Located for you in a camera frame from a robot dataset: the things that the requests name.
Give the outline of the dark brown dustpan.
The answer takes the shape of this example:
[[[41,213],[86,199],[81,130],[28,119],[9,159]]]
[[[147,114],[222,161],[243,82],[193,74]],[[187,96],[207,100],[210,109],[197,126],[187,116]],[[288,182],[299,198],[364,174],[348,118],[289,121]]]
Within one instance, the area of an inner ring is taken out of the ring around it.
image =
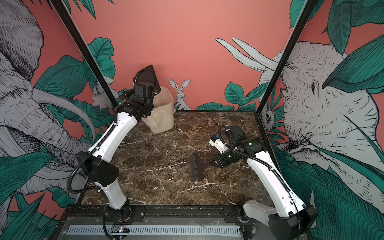
[[[156,95],[161,92],[161,86],[153,65],[149,65],[138,71],[133,78],[133,82],[134,86],[136,84],[152,86]]]

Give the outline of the black frame post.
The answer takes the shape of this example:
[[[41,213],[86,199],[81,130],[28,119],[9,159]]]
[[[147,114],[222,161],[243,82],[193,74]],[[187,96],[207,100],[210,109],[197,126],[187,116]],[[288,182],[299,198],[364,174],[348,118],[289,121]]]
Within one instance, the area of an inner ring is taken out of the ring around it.
[[[83,36],[81,35],[78,27],[76,26],[75,22],[73,21],[69,10],[67,9],[67,6],[64,4],[63,1],[59,0],[52,0],[50,1],[52,3],[52,6],[58,13],[60,19],[62,20],[63,24],[65,25],[66,29],[68,30],[69,34],[71,35],[72,39],[74,40],[75,44],[77,45],[78,49],[82,53],[85,61],[89,65],[92,73],[98,80],[99,84],[105,91],[105,94],[107,95],[109,101],[111,102],[113,108],[117,107],[119,104],[114,97],[109,85],[107,84],[104,75],[102,74],[101,69],[99,68],[95,58],[93,57],[88,45],[86,44]]]
[[[278,79],[280,78],[286,63],[288,62],[288,59],[291,56],[291,53],[295,47],[296,42],[298,41],[300,35],[302,34],[302,31],[303,31],[310,15],[311,15],[313,9],[316,6],[316,3],[317,3],[317,1],[315,1],[315,0],[309,0],[309,1],[305,2],[304,7],[301,11],[300,17],[296,23],[296,26],[295,26],[295,28],[294,28],[291,36],[290,36],[290,39],[289,39],[289,41],[288,41],[288,43],[287,43],[287,45],[286,45],[286,47],[282,53],[281,59],[278,62],[277,68],[274,70],[274,74],[273,74],[273,76],[272,76],[272,78],[268,84],[266,92],[265,92],[265,94],[262,98],[262,101],[259,104],[259,107],[256,111],[257,116],[259,116],[262,113],[262,110],[263,110],[264,106],[266,105],[267,100],[274,89],[274,86],[276,85]]]

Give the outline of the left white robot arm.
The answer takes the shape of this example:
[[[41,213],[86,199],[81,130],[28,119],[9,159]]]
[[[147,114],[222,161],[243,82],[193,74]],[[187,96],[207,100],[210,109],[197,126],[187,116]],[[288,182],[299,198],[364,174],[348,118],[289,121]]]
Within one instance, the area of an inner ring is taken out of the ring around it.
[[[119,169],[111,160],[126,135],[142,119],[151,115],[153,99],[161,92],[159,84],[136,83],[134,89],[126,92],[126,101],[114,109],[114,120],[102,137],[87,152],[79,152],[81,158],[77,169],[95,183],[97,189],[114,210],[128,204],[118,182]]]

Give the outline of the cream bin with plastic liner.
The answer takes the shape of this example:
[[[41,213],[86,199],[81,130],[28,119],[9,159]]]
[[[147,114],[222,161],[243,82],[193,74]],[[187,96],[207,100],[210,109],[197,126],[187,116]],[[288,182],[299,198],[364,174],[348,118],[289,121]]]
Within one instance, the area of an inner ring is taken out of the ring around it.
[[[142,121],[150,128],[152,133],[159,134],[171,130],[174,127],[174,97],[172,92],[161,86],[161,92],[154,97],[154,109],[151,115],[142,118]]]

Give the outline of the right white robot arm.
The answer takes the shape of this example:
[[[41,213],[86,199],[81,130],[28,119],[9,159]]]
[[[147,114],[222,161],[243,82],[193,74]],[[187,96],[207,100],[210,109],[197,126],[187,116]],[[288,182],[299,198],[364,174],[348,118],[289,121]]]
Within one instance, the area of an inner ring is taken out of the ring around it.
[[[318,212],[314,206],[307,206],[290,188],[277,170],[264,143],[258,138],[249,138],[236,143],[230,148],[218,137],[210,139],[210,145],[219,154],[211,162],[214,166],[226,168],[239,160],[245,160],[255,172],[269,196],[274,207],[270,208],[255,200],[240,205],[246,219],[254,219],[270,228],[277,240],[294,240],[307,232]]]

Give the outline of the brown hand brush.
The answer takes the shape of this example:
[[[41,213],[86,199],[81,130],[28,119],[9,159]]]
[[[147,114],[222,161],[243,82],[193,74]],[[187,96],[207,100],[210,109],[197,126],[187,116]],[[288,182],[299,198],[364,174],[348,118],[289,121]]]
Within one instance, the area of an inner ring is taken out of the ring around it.
[[[206,168],[211,166],[210,162],[205,162],[199,153],[193,153],[188,158],[190,164],[191,182],[202,181],[206,176]]]

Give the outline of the black front mounting rail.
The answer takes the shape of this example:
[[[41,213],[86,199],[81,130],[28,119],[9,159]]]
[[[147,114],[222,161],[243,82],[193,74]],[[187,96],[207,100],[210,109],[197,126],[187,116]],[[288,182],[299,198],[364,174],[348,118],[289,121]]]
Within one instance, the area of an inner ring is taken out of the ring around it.
[[[69,217],[101,218],[104,205],[70,205],[61,220]],[[248,219],[235,205],[131,205],[126,223],[143,223],[149,218],[208,218],[224,219],[226,223],[249,224]]]

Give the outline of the right black frame post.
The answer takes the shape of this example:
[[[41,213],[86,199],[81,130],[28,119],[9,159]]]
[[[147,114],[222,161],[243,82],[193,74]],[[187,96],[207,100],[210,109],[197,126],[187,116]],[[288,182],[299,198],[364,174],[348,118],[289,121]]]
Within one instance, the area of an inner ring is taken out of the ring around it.
[[[311,15],[313,9],[316,6],[316,3],[317,3],[317,1],[315,1],[315,0],[309,0],[309,1],[305,2],[304,7],[301,11],[300,17],[296,23],[296,26],[295,26],[295,28],[294,28],[291,36],[290,36],[290,39],[289,39],[289,41],[288,41],[288,43],[287,43],[287,45],[286,45],[286,47],[282,53],[281,59],[278,62],[277,68],[274,70],[274,74],[273,74],[273,76],[272,76],[272,78],[268,84],[266,92],[265,92],[265,94],[262,98],[262,101],[259,104],[259,107],[256,111],[257,116],[259,116],[262,113],[262,110],[263,110],[264,106],[266,105],[267,100],[274,89],[274,86],[276,85],[278,79],[280,78],[286,63],[288,62],[288,59],[291,56],[291,53],[295,47],[296,42],[298,41],[300,35],[302,34],[302,31],[303,31],[310,15]]]

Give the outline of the left black frame post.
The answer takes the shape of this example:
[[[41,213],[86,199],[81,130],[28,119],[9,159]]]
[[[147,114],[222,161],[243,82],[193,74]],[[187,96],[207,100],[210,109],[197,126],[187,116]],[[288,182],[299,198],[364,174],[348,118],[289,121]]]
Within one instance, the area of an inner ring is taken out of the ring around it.
[[[102,74],[101,69],[99,68],[95,58],[93,57],[88,45],[86,44],[83,36],[81,35],[78,27],[76,26],[75,22],[73,21],[69,10],[67,9],[67,6],[64,4],[63,1],[59,0],[52,0],[50,1],[52,3],[52,6],[58,13],[60,19],[62,20],[63,24],[65,25],[66,29],[68,30],[69,34],[71,35],[72,39],[74,40],[75,44],[77,45],[78,49],[82,53],[85,61],[89,65],[92,73],[98,80],[99,84],[105,91],[105,94],[107,95],[109,101],[111,102],[113,108],[117,107],[119,104],[114,97],[109,85],[107,84],[104,75]]]

